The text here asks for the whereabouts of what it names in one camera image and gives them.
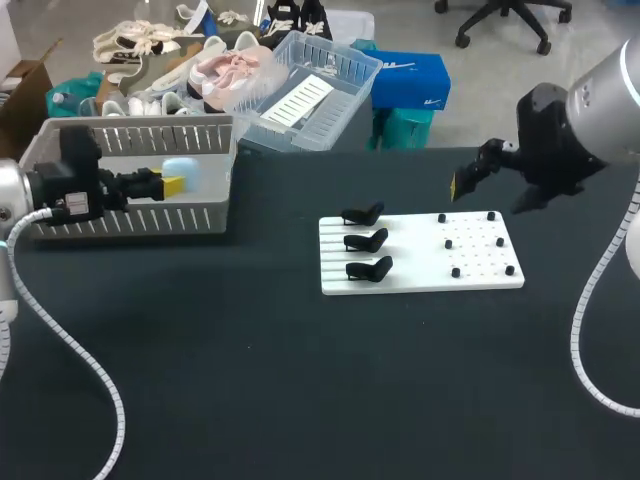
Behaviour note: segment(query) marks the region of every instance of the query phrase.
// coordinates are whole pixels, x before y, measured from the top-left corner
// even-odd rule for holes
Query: floor
[[[171,22],[179,0],[150,0],[151,20]],[[456,30],[483,0],[451,0],[438,15],[433,0],[325,0],[325,6],[364,10],[376,19],[376,41],[384,50],[440,53],[452,80],[447,108],[435,117],[430,147],[473,146],[491,137],[517,140],[515,106],[540,82],[568,86],[638,31],[640,7],[615,7],[610,0],[574,0],[573,21],[558,24],[558,10],[532,6],[553,49],[535,53],[538,39],[513,12],[490,17],[470,31],[471,46],[453,45]],[[255,0],[229,0],[253,17]],[[138,0],[13,0],[14,30],[25,58],[38,58],[57,38],[64,42],[47,62],[55,83],[96,68],[94,36],[134,17]]]

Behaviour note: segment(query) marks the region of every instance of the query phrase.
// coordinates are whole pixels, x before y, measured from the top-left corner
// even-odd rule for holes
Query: black peg
[[[374,203],[367,211],[347,209],[342,211],[342,219],[344,224],[347,225],[347,221],[351,222],[349,225],[365,225],[372,227],[380,218],[382,211],[384,210],[384,203]]]
[[[381,282],[393,267],[393,259],[390,256],[382,257],[375,265],[368,263],[347,263],[347,278],[349,280],[368,280]]]
[[[365,237],[364,235],[345,235],[344,246],[347,248],[347,252],[349,248],[352,248],[358,252],[376,253],[380,250],[387,238],[389,238],[389,230],[381,228],[370,237]]]

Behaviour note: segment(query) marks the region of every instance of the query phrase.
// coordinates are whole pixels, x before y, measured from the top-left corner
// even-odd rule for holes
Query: black table
[[[317,222],[496,209],[503,172],[448,203],[467,149],[238,160],[210,245],[25,252],[27,285],[102,363],[127,411],[114,479],[636,479],[640,420],[579,385],[571,317],[630,196],[634,167],[506,215],[523,289],[325,297]],[[585,319],[584,362],[640,405],[640,282],[621,252]],[[0,385],[3,480],[88,479],[114,414],[94,374],[31,312]]]

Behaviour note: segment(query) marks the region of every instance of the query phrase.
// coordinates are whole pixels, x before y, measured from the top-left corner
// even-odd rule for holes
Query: pink shoe
[[[257,45],[246,50],[227,52],[218,57],[194,65],[189,72],[187,92],[193,98],[203,98],[203,85],[216,83],[227,71],[239,65],[255,70],[273,60],[273,52],[266,47]]]
[[[253,75],[256,68],[240,62],[230,67],[224,75],[202,85],[204,111],[223,113],[224,105],[235,90],[238,90]]]

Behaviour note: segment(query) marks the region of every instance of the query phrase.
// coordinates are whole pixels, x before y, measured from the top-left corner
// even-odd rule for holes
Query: white board
[[[487,219],[489,212],[438,213],[381,216],[373,227],[344,225],[340,217],[321,218],[320,276],[325,295],[368,293],[441,292],[451,290],[492,290],[520,288],[524,275],[502,215]],[[389,238],[375,254],[347,252],[345,235],[373,235],[381,228]],[[504,245],[496,245],[498,238]],[[445,242],[453,242],[451,249]],[[348,280],[347,263],[374,264],[382,257],[393,258],[393,268],[380,283]],[[514,267],[513,275],[505,273]],[[460,269],[460,277],[451,275]]]

